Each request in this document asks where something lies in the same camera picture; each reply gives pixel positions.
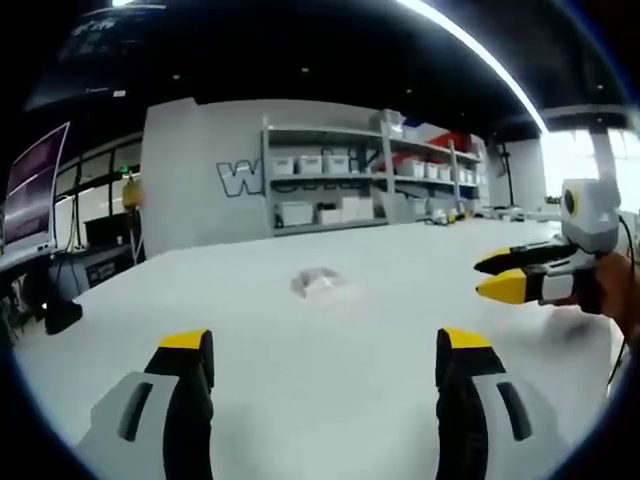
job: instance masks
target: computer monitor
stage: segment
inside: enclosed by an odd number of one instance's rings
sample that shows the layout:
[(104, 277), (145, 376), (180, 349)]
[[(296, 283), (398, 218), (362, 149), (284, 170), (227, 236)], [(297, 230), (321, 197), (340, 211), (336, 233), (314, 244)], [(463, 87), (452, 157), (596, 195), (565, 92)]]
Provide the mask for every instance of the computer monitor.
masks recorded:
[(55, 248), (53, 195), (68, 130), (69, 123), (61, 125), (13, 162), (4, 204), (3, 257)]

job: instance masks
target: metal shelving unit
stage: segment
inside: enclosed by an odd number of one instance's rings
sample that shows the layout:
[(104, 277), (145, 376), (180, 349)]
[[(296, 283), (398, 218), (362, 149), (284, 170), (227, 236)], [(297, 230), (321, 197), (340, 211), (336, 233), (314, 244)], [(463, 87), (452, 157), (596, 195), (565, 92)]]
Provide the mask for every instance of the metal shelving unit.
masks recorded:
[[(385, 171), (380, 173), (347, 173), (341, 175), (330, 174), (293, 174), (274, 176), (269, 159), (271, 147), (346, 147), (355, 149), (360, 156), (366, 156), (367, 150), (380, 152), (385, 165)], [(446, 157), (451, 165), (453, 180), (436, 180), (428, 178), (406, 177), (393, 174), (394, 153), (407, 152), (415, 155), (440, 154)], [(358, 130), (350, 128), (314, 127), (303, 125), (270, 125), (268, 118), (263, 119), (262, 128), (262, 161), (264, 174), (264, 192), (268, 209), (269, 223), (274, 236), (295, 235), (300, 233), (323, 232), (346, 228), (359, 228), (389, 223), (387, 219), (376, 218), (373, 220), (347, 222), (331, 225), (301, 225), (295, 227), (274, 228), (273, 225), (273, 186), (295, 183), (320, 183), (320, 182), (360, 182), (364, 185), (378, 184), (386, 187), (389, 194), (396, 192), (396, 183), (416, 184), (426, 188), (430, 186), (452, 187), (455, 205), (460, 204), (460, 187), (477, 187), (477, 185), (458, 182), (458, 163), (473, 166), (481, 161), (469, 153), (457, 152), (453, 142), (449, 142), (449, 148), (443, 148), (430, 144), (412, 142), (406, 139), (391, 137), (384, 125), (380, 132), (372, 130)]]
[(432, 178), (406, 177), (401, 175), (395, 175), (394, 180), (396, 183), (405, 182), (405, 183), (419, 183), (419, 184), (426, 184), (426, 185), (449, 185), (451, 187), (455, 185), (453, 180), (436, 180)]

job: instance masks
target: human hand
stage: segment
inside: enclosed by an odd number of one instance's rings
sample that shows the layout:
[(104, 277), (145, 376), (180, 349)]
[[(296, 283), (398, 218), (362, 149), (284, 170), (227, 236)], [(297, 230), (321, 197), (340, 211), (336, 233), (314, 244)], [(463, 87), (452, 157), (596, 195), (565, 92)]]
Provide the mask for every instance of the human hand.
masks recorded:
[[(640, 276), (636, 274), (630, 282), (631, 261), (612, 252), (598, 260), (595, 265), (596, 280), (602, 288), (600, 311), (612, 318), (628, 341), (634, 328), (640, 323)], [(551, 302), (555, 306), (577, 305), (576, 295)]]

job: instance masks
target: desk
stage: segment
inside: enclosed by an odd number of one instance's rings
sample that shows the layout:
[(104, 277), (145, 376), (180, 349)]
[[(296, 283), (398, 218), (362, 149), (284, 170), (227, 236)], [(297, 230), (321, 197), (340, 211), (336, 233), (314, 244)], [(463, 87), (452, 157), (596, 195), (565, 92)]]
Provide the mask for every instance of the desk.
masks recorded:
[[(32, 332), (18, 359), (53, 426), (75, 444), (91, 407), (141, 371), (163, 336), (210, 328), (216, 478), (433, 478), (443, 325), (489, 337), (506, 368), (547, 395), (569, 441), (603, 404), (608, 319), (474, 291), (483, 278), (475, 261), (552, 229), (467, 220), (174, 251), (83, 293), (84, 319), (58, 336)], [(293, 294), (292, 277), (316, 266), (344, 276), (348, 294), (334, 303)]]

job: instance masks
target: bright window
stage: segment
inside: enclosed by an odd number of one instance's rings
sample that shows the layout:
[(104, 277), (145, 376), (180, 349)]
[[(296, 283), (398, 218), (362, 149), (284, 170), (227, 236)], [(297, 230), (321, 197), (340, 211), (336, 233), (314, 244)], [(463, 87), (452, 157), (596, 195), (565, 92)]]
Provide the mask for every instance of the bright window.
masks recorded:
[(629, 130), (609, 130), (622, 210), (640, 210), (640, 140)]
[(543, 135), (541, 141), (547, 195), (560, 196), (566, 178), (598, 178), (588, 130), (551, 132)]

